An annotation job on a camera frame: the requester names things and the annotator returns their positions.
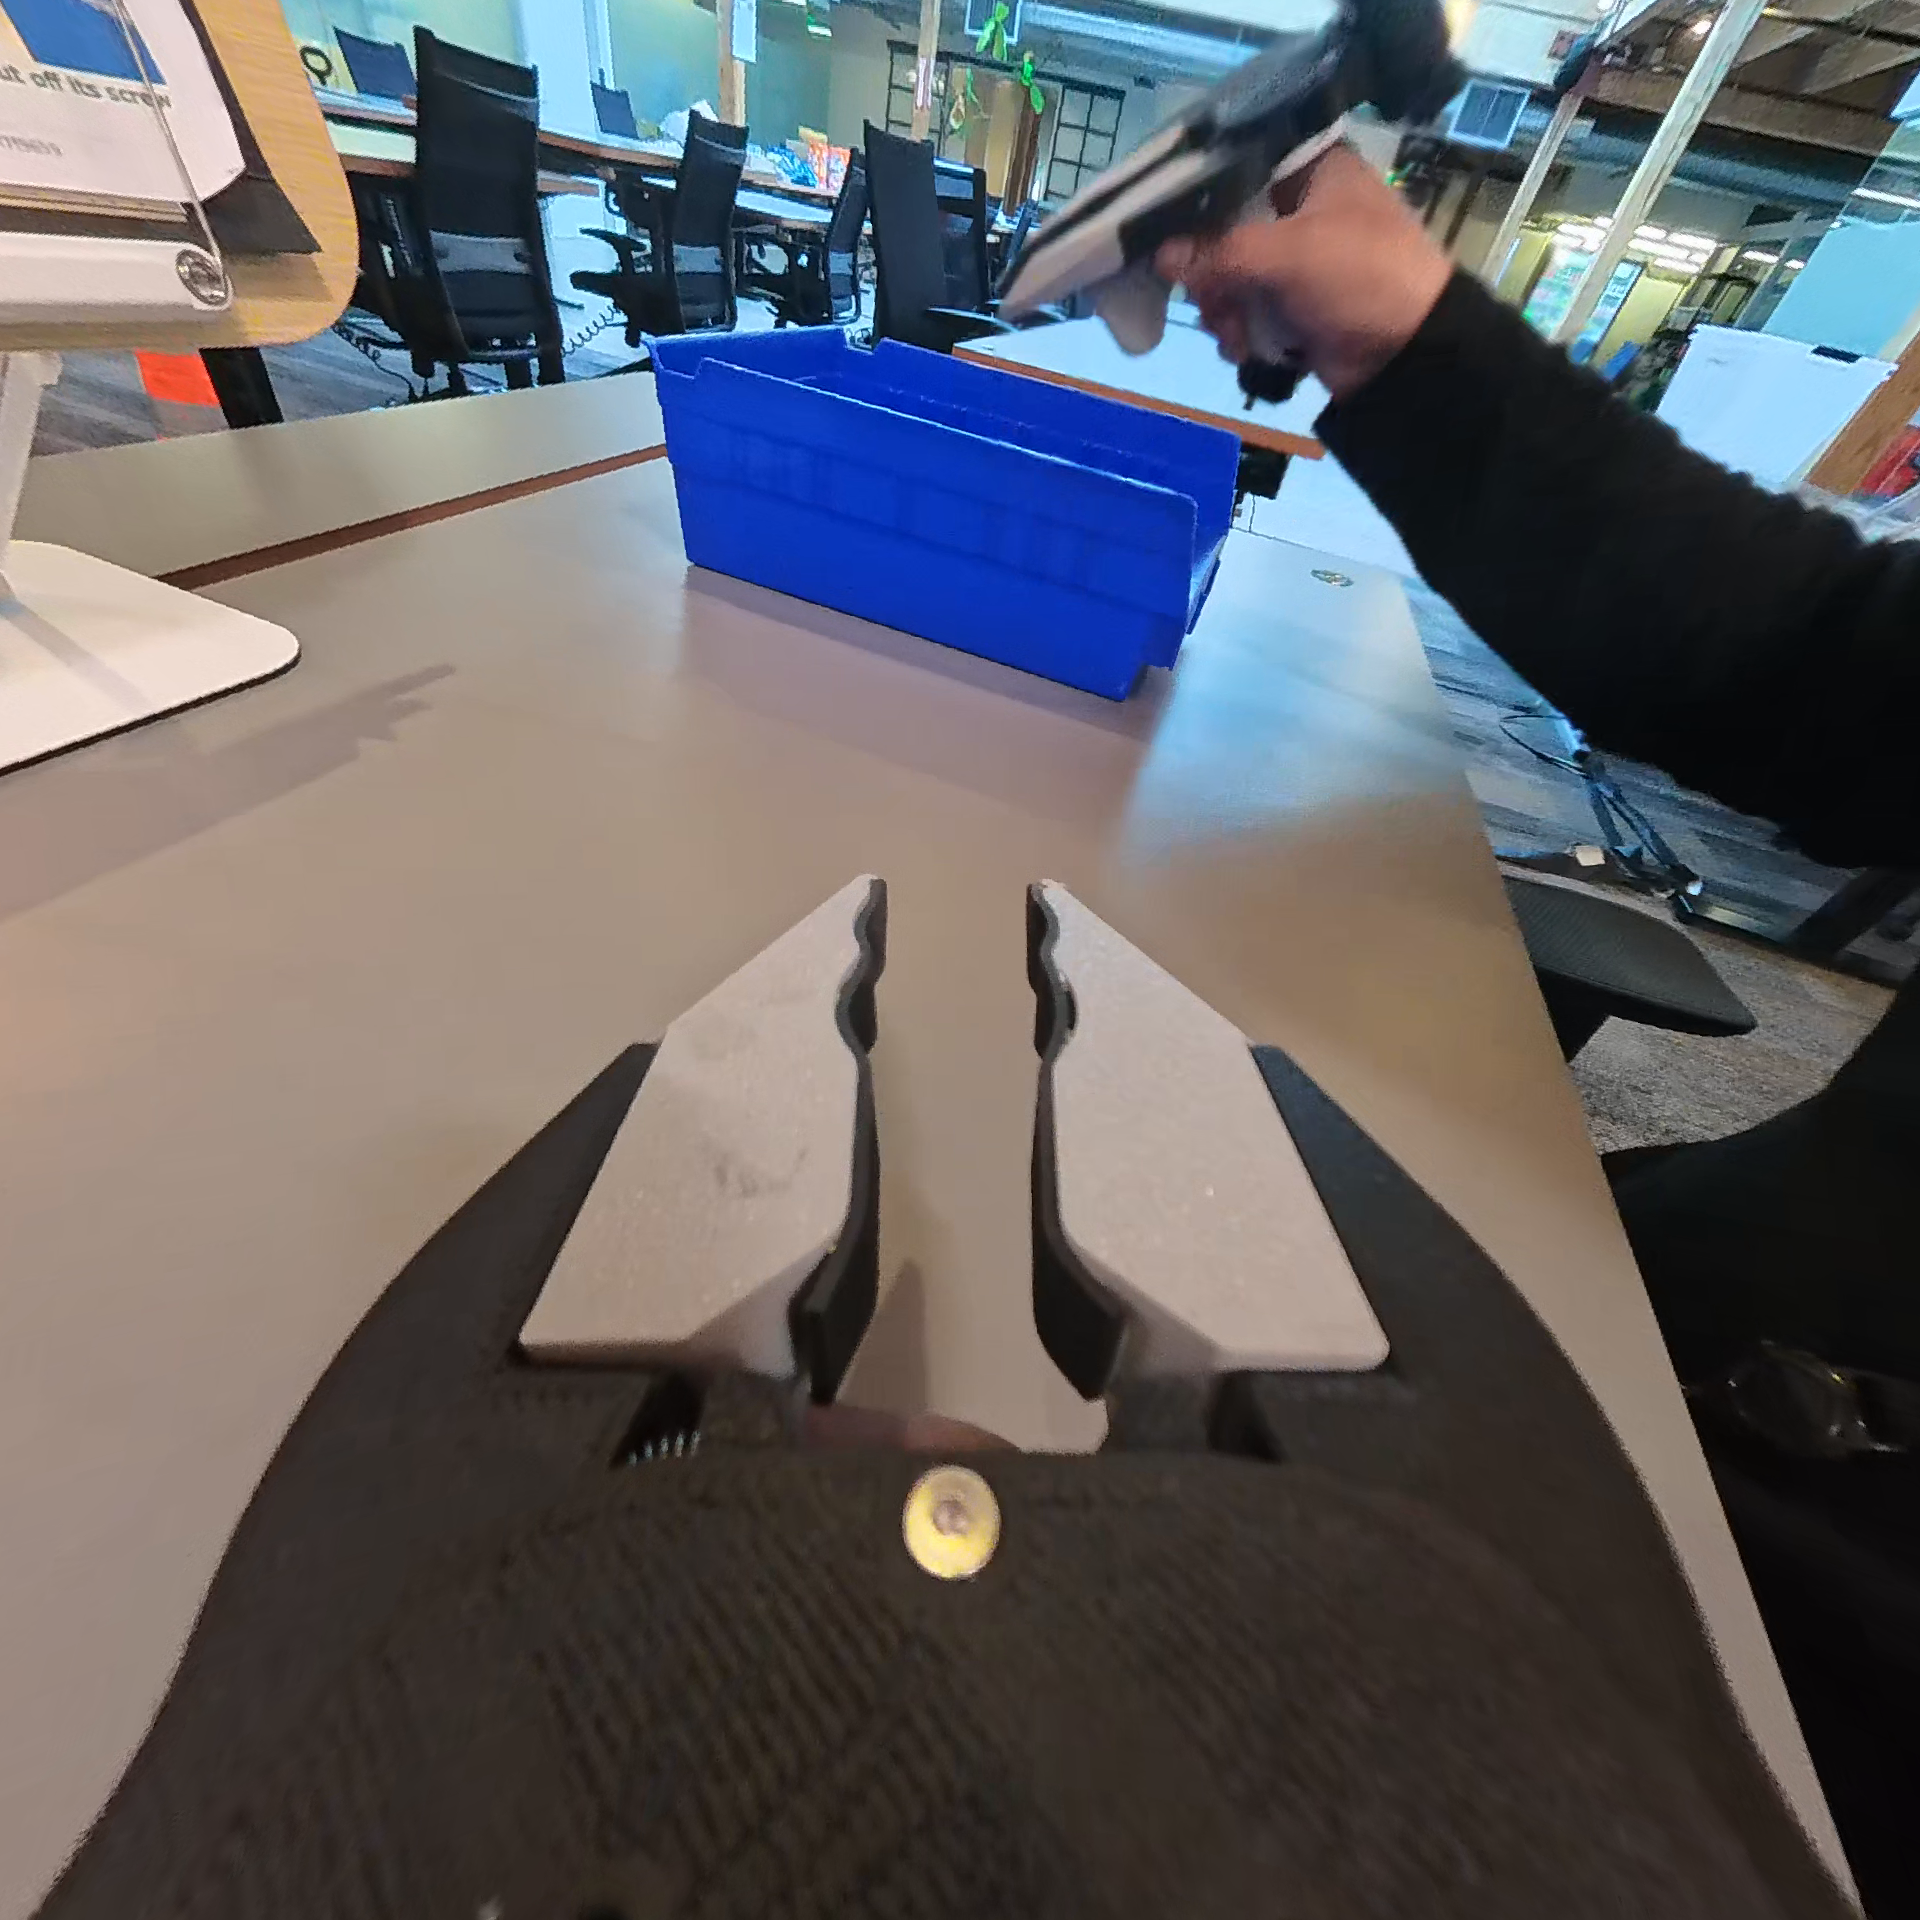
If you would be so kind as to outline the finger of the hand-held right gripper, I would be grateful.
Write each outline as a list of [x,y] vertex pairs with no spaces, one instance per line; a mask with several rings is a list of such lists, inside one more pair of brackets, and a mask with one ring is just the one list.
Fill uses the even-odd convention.
[[1217,223],[1229,161],[1207,122],[1180,122],[1088,183],[1019,252],[998,297],[1009,324],[1054,309],[1102,324],[1166,324],[1162,252]]
[[1275,168],[1354,104],[1354,18],[1279,35],[1187,114],[1182,151]]

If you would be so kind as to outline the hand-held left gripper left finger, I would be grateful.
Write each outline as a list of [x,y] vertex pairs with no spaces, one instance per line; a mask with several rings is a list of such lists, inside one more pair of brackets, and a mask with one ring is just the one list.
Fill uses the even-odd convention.
[[660,1039],[522,1326],[526,1359],[837,1398],[879,1308],[885,877],[855,876]]

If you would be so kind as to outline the person's right forearm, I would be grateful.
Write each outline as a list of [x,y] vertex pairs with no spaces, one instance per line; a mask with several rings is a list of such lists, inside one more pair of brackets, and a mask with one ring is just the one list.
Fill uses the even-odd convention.
[[1718,468],[1477,279],[1320,421],[1419,577],[1592,746],[1918,870],[1918,542]]

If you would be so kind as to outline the person's right hand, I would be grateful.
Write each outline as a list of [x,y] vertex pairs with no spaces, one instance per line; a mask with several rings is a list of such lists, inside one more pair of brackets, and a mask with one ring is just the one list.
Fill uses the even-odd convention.
[[1331,396],[1376,377],[1451,281],[1451,257],[1349,144],[1277,180],[1267,215],[1169,237],[1156,270],[1234,367],[1296,365]]

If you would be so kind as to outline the white table with wooden edge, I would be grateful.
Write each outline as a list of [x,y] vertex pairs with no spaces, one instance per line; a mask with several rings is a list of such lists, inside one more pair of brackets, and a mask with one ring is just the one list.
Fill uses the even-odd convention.
[[983,334],[958,344],[952,356],[1135,403],[1156,416],[1218,426],[1245,446],[1292,460],[1325,456],[1313,423],[1326,394],[1315,380],[1307,377],[1286,401],[1249,401],[1214,338],[1180,322],[1173,322],[1159,345],[1139,356],[1126,353],[1099,319]]

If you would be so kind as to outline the black office chair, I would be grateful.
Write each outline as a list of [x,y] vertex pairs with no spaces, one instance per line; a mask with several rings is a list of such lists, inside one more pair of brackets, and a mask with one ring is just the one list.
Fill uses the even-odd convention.
[[797,198],[740,196],[740,291],[767,304],[772,327],[851,327],[862,313],[867,161],[851,148],[831,211],[797,214]]
[[506,387],[566,381],[566,344],[540,215],[540,90],[526,64],[415,27],[415,157],[396,265],[414,367],[472,365]]
[[865,124],[875,304],[873,344],[951,352],[1013,330],[993,294],[994,204],[976,166]]
[[691,107],[671,183],[619,171],[609,183],[619,229],[588,236],[613,248],[605,270],[574,270],[570,287],[613,304],[624,340],[732,333],[738,327],[734,201],[747,130]]

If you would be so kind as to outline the blue plastic bin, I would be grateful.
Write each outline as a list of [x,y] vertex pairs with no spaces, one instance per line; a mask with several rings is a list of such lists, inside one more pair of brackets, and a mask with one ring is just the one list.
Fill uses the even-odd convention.
[[646,352],[686,561],[1113,704],[1174,667],[1228,430],[840,327]]

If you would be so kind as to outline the black mesh chair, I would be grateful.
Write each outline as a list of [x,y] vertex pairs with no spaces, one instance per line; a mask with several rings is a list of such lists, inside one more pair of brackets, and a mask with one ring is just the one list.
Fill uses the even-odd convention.
[[1612,885],[1502,867],[1563,1061],[1606,1023],[1705,1039],[1757,1029],[1755,1011],[1671,917]]

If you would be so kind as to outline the long office desk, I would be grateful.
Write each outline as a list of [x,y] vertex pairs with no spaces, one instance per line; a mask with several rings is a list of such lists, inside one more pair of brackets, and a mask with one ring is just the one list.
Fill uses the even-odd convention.
[[[315,104],[348,173],[404,180],[415,171],[419,117],[408,103],[315,89]],[[570,180],[613,180],[614,173],[673,183],[678,161],[681,148],[671,142],[626,142],[563,130],[538,133],[540,193],[545,196],[588,193],[584,186],[570,186]],[[786,180],[772,166],[756,161],[743,166],[740,186],[810,208],[831,208],[837,198],[831,186]]]

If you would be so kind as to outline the white board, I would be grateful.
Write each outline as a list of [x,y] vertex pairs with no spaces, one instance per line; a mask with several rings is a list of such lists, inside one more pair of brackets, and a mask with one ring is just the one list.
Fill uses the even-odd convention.
[[1716,464],[1789,489],[1894,365],[1745,327],[1687,334],[1655,416]]

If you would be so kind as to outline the person's dark clothed body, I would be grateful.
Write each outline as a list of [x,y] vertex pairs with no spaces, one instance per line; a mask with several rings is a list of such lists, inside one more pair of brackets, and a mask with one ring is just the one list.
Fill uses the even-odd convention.
[[1918,980],[1822,1092],[1609,1156],[1871,1917],[1918,1913]]

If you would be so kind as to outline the white display stand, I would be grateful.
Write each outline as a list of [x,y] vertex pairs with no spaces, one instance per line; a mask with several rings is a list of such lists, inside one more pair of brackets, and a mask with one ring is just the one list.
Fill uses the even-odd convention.
[[300,640],[258,614],[15,531],[49,352],[4,356],[4,773],[279,679]]

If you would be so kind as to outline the wooden display board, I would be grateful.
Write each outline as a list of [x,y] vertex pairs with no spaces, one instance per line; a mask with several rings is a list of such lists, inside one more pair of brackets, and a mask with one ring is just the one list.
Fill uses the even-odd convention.
[[214,316],[6,327],[4,352],[264,349],[332,324],[355,277],[342,157],[278,3],[195,3],[227,83],[250,168],[210,201],[132,204],[4,193],[4,229],[179,237],[215,252],[233,302]]

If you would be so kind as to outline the clear sign holder with paper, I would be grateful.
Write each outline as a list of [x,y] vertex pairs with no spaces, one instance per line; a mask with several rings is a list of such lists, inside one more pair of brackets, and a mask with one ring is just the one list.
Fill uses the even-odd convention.
[[195,3],[4,6],[4,193],[204,204],[246,168]]

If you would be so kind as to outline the white slanted post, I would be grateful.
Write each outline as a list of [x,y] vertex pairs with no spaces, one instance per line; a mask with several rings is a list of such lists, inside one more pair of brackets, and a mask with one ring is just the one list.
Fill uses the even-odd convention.
[[1606,294],[1609,279],[1619,270],[1619,263],[1633,248],[1637,229],[1645,223],[1655,201],[1666,191],[1678,157],[1705,119],[1705,111],[1712,104],[1716,90],[1724,85],[1739,49],[1755,33],[1755,24],[1763,18],[1763,11],[1766,3],[1724,3],[1718,9],[1712,31],[1705,35],[1692,65],[1669,103],[1669,111],[1645,144],[1644,161],[1633,171],[1627,191],[1609,215],[1609,227],[1597,247],[1592,263],[1586,269],[1579,287],[1572,294],[1566,316],[1551,333],[1558,345],[1572,352],[1590,324],[1599,298]]

